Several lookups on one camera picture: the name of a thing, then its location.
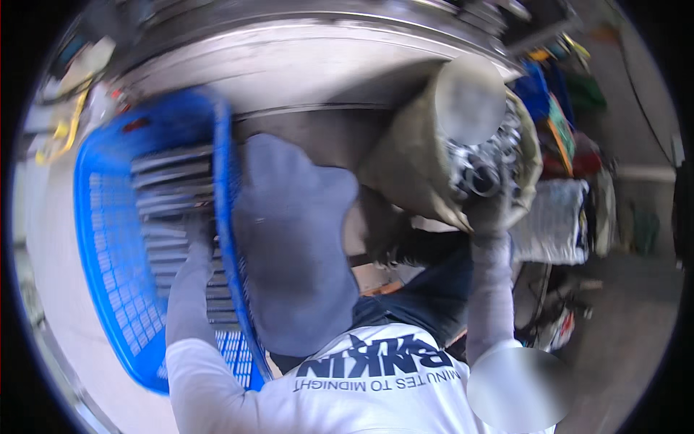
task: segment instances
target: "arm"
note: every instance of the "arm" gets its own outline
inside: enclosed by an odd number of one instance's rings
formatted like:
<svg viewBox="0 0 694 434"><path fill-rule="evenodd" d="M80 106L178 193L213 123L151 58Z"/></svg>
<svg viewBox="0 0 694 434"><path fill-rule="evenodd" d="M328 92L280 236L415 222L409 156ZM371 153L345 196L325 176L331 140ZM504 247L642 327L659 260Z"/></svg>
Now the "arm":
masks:
<svg viewBox="0 0 694 434"><path fill-rule="evenodd" d="M181 433L256 431L252 429L259 422L254 416L255 399L246 399L245 389L219 353L208 322L205 289L212 276L209 223L191 217L186 230L188 258L171 286L165 332L176 425Z"/></svg>
<svg viewBox="0 0 694 434"><path fill-rule="evenodd" d="M503 166L499 172L499 193L478 198L467 211L468 222L475 231L473 293L468 300L467 358L470 366L495 344L514 338L511 237L505 225L511 205L510 174Z"/></svg>
<svg viewBox="0 0 694 434"><path fill-rule="evenodd" d="M472 256L475 268L467 340L470 366L494 344L514 338L510 236L475 236Z"/></svg>

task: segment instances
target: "red object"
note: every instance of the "red object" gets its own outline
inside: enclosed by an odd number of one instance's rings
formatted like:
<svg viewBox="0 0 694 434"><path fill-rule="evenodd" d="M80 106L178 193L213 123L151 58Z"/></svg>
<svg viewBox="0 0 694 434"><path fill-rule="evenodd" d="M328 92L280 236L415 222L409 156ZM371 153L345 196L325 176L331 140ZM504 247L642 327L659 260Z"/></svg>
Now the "red object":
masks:
<svg viewBox="0 0 694 434"><path fill-rule="evenodd" d="M545 154L542 157L545 167L542 170L542 179L566 178L564 165L554 156ZM602 168L600 155L595 151L589 151L573 156L573 177L586 178L596 174Z"/></svg>

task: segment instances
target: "sack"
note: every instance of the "sack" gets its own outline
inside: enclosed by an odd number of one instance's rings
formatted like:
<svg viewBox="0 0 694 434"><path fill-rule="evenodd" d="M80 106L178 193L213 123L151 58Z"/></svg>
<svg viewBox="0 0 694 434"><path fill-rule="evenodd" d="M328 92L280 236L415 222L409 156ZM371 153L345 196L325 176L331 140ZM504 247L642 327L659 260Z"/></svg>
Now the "sack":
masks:
<svg viewBox="0 0 694 434"><path fill-rule="evenodd" d="M437 79L395 116L385 136L360 163L357 177L404 210L470 232L465 203L454 201L456 191L449 183L447 137L438 127L434 107ZM542 158L530 114L520 98L508 89L506 93L516 103L522 125L514 178L519 190L509 214L511 226L530 209Z"/></svg>

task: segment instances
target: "blue container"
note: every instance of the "blue container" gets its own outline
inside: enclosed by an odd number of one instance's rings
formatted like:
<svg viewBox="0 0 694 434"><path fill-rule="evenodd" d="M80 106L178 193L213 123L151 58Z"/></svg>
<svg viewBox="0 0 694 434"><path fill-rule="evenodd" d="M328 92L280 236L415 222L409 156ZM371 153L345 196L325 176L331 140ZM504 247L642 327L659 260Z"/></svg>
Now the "blue container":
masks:
<svg viewBox="0 0 694 434"><path fill-rule="evenodd" d="M169 393L164 354L167 302L156 297L130 162L140 155L214 143L217 230L228 286L242 332L217 332L217 344L246 388L260 390L271 373L246 314L243 274L231 233L240 168L230 138L228 104L194 87L147 101L94 130L77 157L75 222L82 265L101 325L123 368L143 387Z"/></svg>

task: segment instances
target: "person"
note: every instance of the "person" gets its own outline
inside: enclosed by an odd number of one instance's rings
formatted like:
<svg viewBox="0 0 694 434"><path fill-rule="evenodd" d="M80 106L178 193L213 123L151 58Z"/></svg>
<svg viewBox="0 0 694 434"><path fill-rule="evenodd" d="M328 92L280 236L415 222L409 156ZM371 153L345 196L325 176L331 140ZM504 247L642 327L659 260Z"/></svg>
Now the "person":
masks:
<svg viewBox="0 0 694 434"><path fill-rule="evenodd" d="M509 174L501 171L500 193L466 210L474 235L407 229L382 262L425 270L397 292L359 298L344 277L345 268L351 276L344 254L333 254L356 195L354 177L312 165L277 137L251 137L234 229L247 261L251 316L284 375L256 392L229 370L205 311L209 226L189 219L189 255L171 289L166 328L180 432L499 432L472 411L466 385L478 360L521 345L505 223ZM444 351L465 327L467 364Z"/></svg>

